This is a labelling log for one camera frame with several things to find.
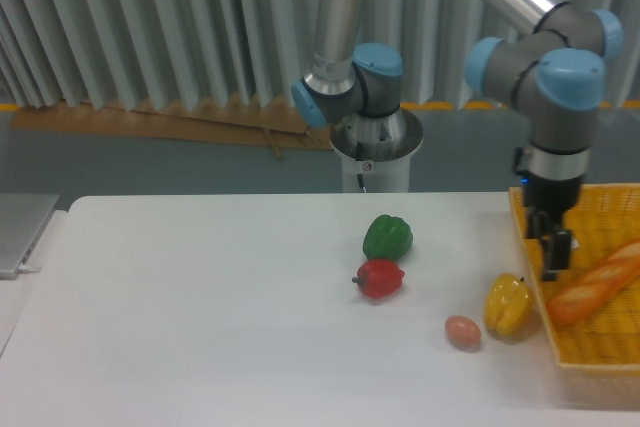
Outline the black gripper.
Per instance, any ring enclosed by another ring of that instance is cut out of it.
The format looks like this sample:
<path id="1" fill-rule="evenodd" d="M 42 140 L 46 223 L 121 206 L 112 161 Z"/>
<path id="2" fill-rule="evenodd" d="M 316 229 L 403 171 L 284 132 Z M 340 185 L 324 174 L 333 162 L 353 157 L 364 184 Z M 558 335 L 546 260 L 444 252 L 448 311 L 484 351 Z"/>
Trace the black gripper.
<path id="1" fill-rule="evenodd" d="M 551 153 L 534 146 L 517 147 L 513 173 L 520 178 L 526 210 L 526 239 L 543 250 L 541 280 L 553 282 L 569 266 L 572 232 L 556 229 L 548 234 L 548 215 L 560 220 L 579 199 L 585 177 L 585 151 Z"/>

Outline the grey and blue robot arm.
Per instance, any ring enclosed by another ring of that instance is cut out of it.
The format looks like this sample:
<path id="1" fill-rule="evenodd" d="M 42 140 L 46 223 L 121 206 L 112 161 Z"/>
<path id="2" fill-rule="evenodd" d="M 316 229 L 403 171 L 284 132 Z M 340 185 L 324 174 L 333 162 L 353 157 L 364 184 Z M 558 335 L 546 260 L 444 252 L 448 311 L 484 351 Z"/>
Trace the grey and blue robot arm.
<path id="1" fill-rule="evenodd" d="M 579 199 L 603 101 L 606 64 L 624 44 L 619 19 L 583 12 L 564 0 L 485 0 L 520 32 L 515 42 L 488 37 L 470 51 L 464 77 L 482 96 L 528 118 L 529 142 L 517 149 L 526 235 L 543 250 L 541 277 L 569 266 L 573 236 L 564 214 Z M 404 192 L 423 130 L 400 110 L 403 62 L 397 50 L 358 43 L 362 0 L 319 0 L 314 52 L 291 94 L 312 127 L 328 127 L 347 192 Z"/>

